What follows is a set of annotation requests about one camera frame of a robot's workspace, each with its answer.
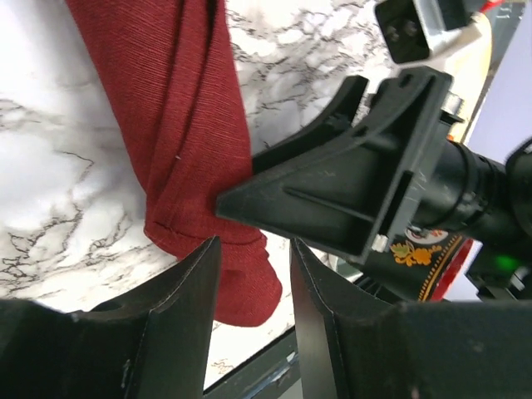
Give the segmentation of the dark red cloth napkin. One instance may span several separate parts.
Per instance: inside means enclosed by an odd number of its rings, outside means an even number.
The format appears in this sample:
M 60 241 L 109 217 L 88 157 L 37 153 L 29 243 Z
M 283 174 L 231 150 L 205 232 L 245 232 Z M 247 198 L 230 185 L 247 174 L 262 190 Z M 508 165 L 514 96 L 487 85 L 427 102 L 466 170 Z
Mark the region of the dark red cloth napkin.
M 218 194 L 252 174 L 224 2 L 67 6 L 145 191 L 145 235 L 179 259 L 218 236 L 216 319 L 239 327 L 265 323 L 282 296 L 266 238 L 214 213 Z

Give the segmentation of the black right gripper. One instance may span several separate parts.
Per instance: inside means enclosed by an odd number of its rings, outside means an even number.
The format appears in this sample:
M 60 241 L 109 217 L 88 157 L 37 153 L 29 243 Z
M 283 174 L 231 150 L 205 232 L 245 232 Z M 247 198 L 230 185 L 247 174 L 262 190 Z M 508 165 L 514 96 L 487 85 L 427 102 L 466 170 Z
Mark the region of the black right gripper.
M 531 297 L 531 143 L 501 164 L 449 141 L 412 224 L 481 244 L 465 275 L 481 299 Z

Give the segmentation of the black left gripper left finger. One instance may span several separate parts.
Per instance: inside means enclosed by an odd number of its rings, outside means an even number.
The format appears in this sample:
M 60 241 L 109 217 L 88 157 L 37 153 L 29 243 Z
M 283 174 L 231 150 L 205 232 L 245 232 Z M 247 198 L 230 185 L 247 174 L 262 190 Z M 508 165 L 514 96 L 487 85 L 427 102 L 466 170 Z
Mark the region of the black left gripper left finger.
M 202 397 L 220 263 L 219 239 L 207 239 L 89 312 L 2 300 L 2 397 Z

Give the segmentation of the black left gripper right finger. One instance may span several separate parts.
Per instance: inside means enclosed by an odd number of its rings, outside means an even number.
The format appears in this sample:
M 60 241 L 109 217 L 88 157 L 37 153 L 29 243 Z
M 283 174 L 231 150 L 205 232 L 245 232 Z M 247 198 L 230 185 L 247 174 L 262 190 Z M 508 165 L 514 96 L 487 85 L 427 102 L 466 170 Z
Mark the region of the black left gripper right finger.
M 528 301 L 385 303 L 290 244 L 306 398 L 528 398 Z

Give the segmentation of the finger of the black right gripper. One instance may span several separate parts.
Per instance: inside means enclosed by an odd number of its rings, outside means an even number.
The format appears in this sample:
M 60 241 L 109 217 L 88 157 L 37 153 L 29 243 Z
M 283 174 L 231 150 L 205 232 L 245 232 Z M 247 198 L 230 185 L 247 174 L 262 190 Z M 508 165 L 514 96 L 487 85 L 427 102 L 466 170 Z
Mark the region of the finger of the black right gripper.
M 309 124 L 253 157 L 254 174 L 323 145 L 351 127 L 368 82 L 363 76 L 346 77 L 332 100 Z
M 411 68 L 327 143 L 220 194 L 219 217 L 357 263 L 409 225 L 446 145 L 451 76 Z

